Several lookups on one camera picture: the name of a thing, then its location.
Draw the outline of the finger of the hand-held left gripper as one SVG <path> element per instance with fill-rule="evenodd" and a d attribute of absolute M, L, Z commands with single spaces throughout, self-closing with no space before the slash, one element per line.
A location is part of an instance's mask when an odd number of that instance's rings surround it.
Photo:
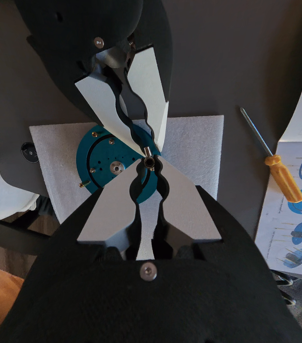
<path fill-rule="evenodd" d="M 123 143 L 145 157 L 142 141 L 134 132 L 133 123 L 125 114 L 121 102 L 121 90 L 112 78 L 92 72 L 75 83 L 75 86 L 95 112 L 102 126 Z"/>
<path fill-rule="evenodd" d="M 127 71 L 131 91 L 145 107 L 145 122 L 153 142 L 162 151 L 165 142 L 169 102 L 166 101 L 153 47 L 137 52 Z"/>

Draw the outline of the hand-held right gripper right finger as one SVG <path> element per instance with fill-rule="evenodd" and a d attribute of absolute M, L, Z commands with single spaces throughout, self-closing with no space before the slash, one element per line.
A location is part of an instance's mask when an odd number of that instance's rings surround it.
<path fill-rule="evenodd" d="M 172 259 L 183 246 L 220 241 L 221 235 L 195 184 L 161 156 L 154 172 L 161 196 L 152 250 L 155 259 Z"/>

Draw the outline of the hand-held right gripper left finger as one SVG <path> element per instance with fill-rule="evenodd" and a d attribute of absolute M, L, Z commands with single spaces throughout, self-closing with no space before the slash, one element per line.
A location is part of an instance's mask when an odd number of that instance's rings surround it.
<path fill-rule="evenodd" d="M 137 198 L 143 190 L 144 159 L 136 160 L 121 175 L 106 184 L 77 241 L 125 251 L 135 260 L 141 242 L 141 217 Z"/>

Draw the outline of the blue round base plate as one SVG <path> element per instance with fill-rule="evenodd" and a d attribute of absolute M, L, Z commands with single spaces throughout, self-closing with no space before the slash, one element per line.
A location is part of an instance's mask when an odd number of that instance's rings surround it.
<path fill-rule="evenodd" d="M 151 135 L 144 129 L 146 126 L 133 124 L 138 135 L 143 139 L 146 146 L 151 148 L 153 154 L 160 155 L 156 149 Z M 98 138 L 92 137 L 92 132 L 105 130 L 106 135 Z M 89 180 L 91 183 L 85 188 L 95 193 L 107 183 L 132 165 L 142 156 L 128 145 L 116 138 L 104 127 L 95 125 L 82 138 L 76 153 L 76 167 L 82 181 Z M 143 190 L 137 202 L 143 203 L 156 191 L 157 177 L 153 171 L 145 169 L 142 179 Z"/>

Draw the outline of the metal socket wrench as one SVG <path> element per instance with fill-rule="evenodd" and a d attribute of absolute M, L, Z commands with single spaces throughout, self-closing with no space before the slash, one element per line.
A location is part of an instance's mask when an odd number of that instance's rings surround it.
<path fill-rule="evenodd" d="M 151 172 L 154 171 L 155 170 L 155 159 L 154 159 L 154 155 L 151 151 L 151 148 L 149 146 L 144 148 L 144 154 L 145 154 L 145 157 L 143 158 L 143 164 L 144 164 L 145 168 Z"/>

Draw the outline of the dark grey desk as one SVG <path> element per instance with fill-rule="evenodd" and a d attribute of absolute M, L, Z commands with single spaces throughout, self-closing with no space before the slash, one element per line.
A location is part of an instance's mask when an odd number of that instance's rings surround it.
<path fill-rule="evenodd" d="M 276 148 L 302 91 L 302 0 L 163 1 L 173 37 L 169 117 L 223 115 L 218 202 L 253 238 L 269 180 L 246 109 Z M 21 153 L 29 126 L 89 122 L 27 43 L 14 1 L 0 1 L 0 172 L 48 196 L 40 165 Z"/>

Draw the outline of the round black desk button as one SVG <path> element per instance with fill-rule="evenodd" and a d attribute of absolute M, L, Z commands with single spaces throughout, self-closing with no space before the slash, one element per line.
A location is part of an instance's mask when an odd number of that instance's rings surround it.
<path fill-rule="evenodd" d="M 26 142 L 22 144 L 21 146 L 21 153 L 25 160 L 27 160 L 30 163 L 38 163 L 39 158 L 37 156 L 35 145 L 31 142 Z"/>

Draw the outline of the white foam sheet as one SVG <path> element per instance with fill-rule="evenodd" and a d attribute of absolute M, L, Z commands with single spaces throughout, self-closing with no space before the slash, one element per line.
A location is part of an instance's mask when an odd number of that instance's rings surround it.
<path fill-rule="evenodd" d="M 141 120 L 135 120 L 134 123 L 140 127 L 146 126 Z M 163 150 L 158 155 L 196 186 L 208 191 L 214 199 L 217 197 L 219 181 L 223 123 L 223 116 L 170 118 L 167 120 Z M 89 198 L 90 192 L 85 187 L 79 187 L 81 179 L 76 167 L 76 153 L 82 138 L 94 126 L 94 123 L 89 122 L 29 128 L 46 188 L 60 224 Z M 101 195 L 103 188 L 95 191 L 96 196 Z M 149 199 L 139 204 L 142 229 L 137 258 L 146 260 L 154 257 L 151 239 L 157 225 L 160 201 L 161 196 L 156 188 Z M 89 209 L 89 214 L 79 215 L 80 233 L 91 212 Z"/>

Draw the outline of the yellow handled screwdriver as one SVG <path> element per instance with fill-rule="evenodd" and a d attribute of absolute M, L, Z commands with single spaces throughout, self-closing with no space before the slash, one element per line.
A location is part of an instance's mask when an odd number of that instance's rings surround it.
<path fill-rule="evenodd" d="M 289 169 L 282 163 L 280 155 L 273 154 L 265 143 L 264 139 L 260 135 L 256 126 L 251 121 L 250 117 L 246 113 L 245 109 L 240 107 L 240 112 L 250 126 L 252 132 L 260 142 L 261 146 L 265 150 L 267 157 L 265 158 L 265 165 L 269 167 L 270 173 L 276 182 L 277 186 L 282 191 L 286 200 L 290 203 L 299 203 L 302 201 L 302 191 L 295 182 Z"/>

